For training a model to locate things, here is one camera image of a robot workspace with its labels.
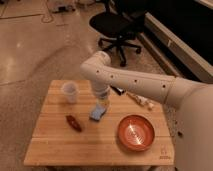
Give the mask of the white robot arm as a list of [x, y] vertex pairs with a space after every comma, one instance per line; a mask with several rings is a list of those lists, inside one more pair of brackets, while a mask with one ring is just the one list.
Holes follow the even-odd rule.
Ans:
[[113, 68], [103, 51], [84, 61], [81, 71], [98, 98], [105, 98], [114, 86], [175, 108], [175, 167], [213, 171], [213, 84]]

